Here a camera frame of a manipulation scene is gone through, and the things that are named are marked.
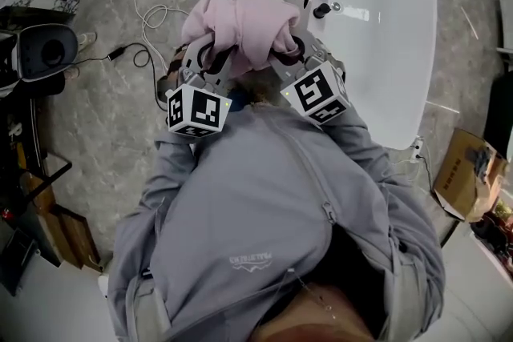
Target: pink cloth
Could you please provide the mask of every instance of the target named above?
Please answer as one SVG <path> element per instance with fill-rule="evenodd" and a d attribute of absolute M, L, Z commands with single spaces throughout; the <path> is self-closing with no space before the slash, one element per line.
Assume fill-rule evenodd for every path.
<path fill-rule="evenodd" d="M 200 0 L 185 21 L 182 41 L 189 44 L 213 31 L 214 55 L 237 44 L 230 74 L 234 78 L 265 68 L 271 48 L 296 54 L 290 27 L 298 20 L 297 7 L 283 0 Z"/>

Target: jacket sleeve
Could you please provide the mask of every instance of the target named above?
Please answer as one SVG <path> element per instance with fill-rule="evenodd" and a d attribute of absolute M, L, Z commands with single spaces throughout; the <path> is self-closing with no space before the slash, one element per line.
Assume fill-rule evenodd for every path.
<path fill-rule="evenodd" d="M 194 139 L 162 131 L 156 139 L 154 171 L 143 189 L 139 206 L 117 229 L 108 301 L 115 334 L 127 339 L 128 284 L 149 267 L 151 255 L 168 208 L 196 166 L 190 143 Z"/>
<path fill-rule="evenodd" d="M 399 299 L 409 298 L 404 306 L 411 306 L 410 291 L 413 286 L 418 293 L 419 303 L 423 304 L 417 329 L 411 329 L 413 334 L 410 336 L 416 337 L 440 317 L 443 306 L 445 269 L 442 250 L 430 218 L 415 198 L 411 185 L 394 172 L 387 151 L 372 141 L 367 126 L 353 107 L 327 122 L 322 129 L 370 175 L 386 200 L 390 221 L 389 242 L 402 268 L 399 274 L 402 275 L 401 284 L 398 286 L 403 290 Z M 408 312 L 403 313 L 406 316 L 402 321 L 413 322 Z M 399 335 L 392 337 L 402 339 Z"/>

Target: jacket zipper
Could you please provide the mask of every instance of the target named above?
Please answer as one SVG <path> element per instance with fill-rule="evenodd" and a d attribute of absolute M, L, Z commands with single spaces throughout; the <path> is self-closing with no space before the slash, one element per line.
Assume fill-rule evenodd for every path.
<path fill-rule="evenodd" d="M 319 199 L 319 204 L 321 205 L 321 209 L 326 214 L 327 222 L 330 224 L 330 226 L 333 226 L 335 223 L 337 223 L 337 215 L 335 214 L 333 205 L 331 204 L 330 201 L 327 200 L 328 196 L 324 192 L 324 190 L 322 190 L 321 182 L 319 181 L 318 177 L 315 175 L 315 173 L 313 171 L 309 171 L 309 169 L 306 165 L 308 160 L 303 159 L 301 154 L 299 154 L 301 149 L 299 148 L 298 144 L 295 141 L 293 141 L 293 139 L 291 137 L 289 137 L 284 131 L 282 131 L 280 128 L 278 128 L 278 126 L 271 119 L 267 119 L 267 118 L 265 118 L 265 116 L 260 116 L 260 117 L 263 119 L 264 123 L 267 125 L 267 127 L 271 131 L 273 131 L 275 134 L 277 134 L 281 137 L 282 141 L 284 141 L 285 144 L 287 145 L 287 147 L 289 148 L 289 151 L 294 155 L 294 157 L 297 159 L 298 163 L 301 165 L 301 169 L 305 172 L 307 179 L 309 181 L 312 181 L 313 190 L 317 194 L 317 197 Z M 331 232 L 332 232 L 331 230 L 327 230 L 321 259 L 324 257 L 325 253 L 328 251 L 329 243 L 331 242 Z M 233 308 L 233 307 L 237 306 L 238 304 L 247 302 L 248 300 L 251 300 L 253 298 L 257 298 L 258 296 L 261 296 L 266 292 L 274 291 L 278 287 L 282 287 L 282 288 L 286 287 L 287 285 L 290 285 L 292 282 L 294 282 L 296 280 L 297 280 L 297 277 L 293 276 L 293 278 L 289 281 L 285 282 L 284 280 L 282 280 L 279 283 L 274 284 L 270 288 L 263 289 L 263 290 L 257 292 L 256 294 L 253 294 L 253 295 L 243 298 L 241 300 L 234 301 L 222 308 L 216 309 L 214 312 L 211 312 L 205 316 L 202 316 L 198 320 L 195 320 L 192 324 L 189 324 L 187 327 L 185 327 L 184 329 L 182 329 L 181 331 L 176 333 L 174 336 L 171 336 L 170 339 L 168 339 L 168 340 L 170 340 L 170 341 L 174 340 L 175 338 L 179 337 L 180 335 L 183 335 L 189 329 L 195 327 L 197 324 L 200 324 L 201 322 L 207 320 L 208 318 L 211 318 L 212 316 L 217 315 L 219 312 L 226 311 L 227 309 Z"/>

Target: power outlet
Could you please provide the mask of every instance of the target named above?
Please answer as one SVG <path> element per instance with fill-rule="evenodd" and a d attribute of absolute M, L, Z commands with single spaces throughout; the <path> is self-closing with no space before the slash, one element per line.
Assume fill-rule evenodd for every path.
<path fill-rule="evenodd" d="M 420 155 L 420 150 L 422 149 L 422 146 L 424 145 L 424 140 L 422 137 L 417 137 L 411 146 L 413 147 L 413 151 L 411 152 L 410 161 L 412 163 L 418 163 L 419 159 L 417 158 L 417 155 Z"/>

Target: gray tile floor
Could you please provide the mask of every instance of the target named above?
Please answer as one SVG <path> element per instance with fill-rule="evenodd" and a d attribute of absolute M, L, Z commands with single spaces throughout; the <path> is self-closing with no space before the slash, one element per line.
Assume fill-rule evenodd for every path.
<path fill-rule="evenodd" d="M 190 10 L 198 0 L 138 0 L 144 12 L 156 4 Z M 465 19 L 467 12 L 479 39 Z M 149 37 L 166 59 L 180 42 L 181 14 L 170 14 Z M 84 58 L 104 56 L 116 46 L 140 41 L 141 25 L 132 0 L 83 0 L 77 31 L 98 32 L 99 41 Z M 497 19 L 492 0 L 438 0 L 438 36 L 428 103 L 419 134 L 429 147 L 435 177 L 456 126 L 483 132 L 492 79 L 502 65 L 494 52 Z M 128 52 L 115 63 L 83 65 L 80 77 L 48 101 L 46 132 L 51 149 L 74 163 L 55 184 L 59 203 L 85 215 L 101 252 L 112 249 L 115 224 L 130 212 L 151 170 L 152 140 L 164 125 L 153 100 L 150 68 L 138 69 Z M 410 153 L 393 152 L 394 161 Z M 442 236 L 450 225 L 427 194 L 426 171 L 402 163 L 426 201 Z"/>

